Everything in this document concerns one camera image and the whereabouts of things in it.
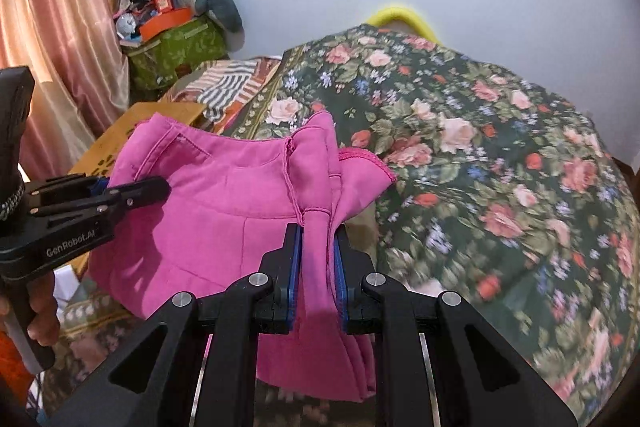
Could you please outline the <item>person's left hand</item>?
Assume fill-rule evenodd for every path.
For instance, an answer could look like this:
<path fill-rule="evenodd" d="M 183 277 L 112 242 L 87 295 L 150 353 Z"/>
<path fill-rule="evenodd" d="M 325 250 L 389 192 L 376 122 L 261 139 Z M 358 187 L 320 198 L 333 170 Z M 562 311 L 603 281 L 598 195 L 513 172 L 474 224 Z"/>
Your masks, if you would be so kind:
<path fill-rule="evenodd" d="M 58 341 L 60 322 L 56 316 L 58 303 L 54 298 L 55 276 L 53 272 L 27 283 L 29 306 L 35 317 L 27 326 L 26 332 L 31 340 L 43 347 L 52 347 Z"/>

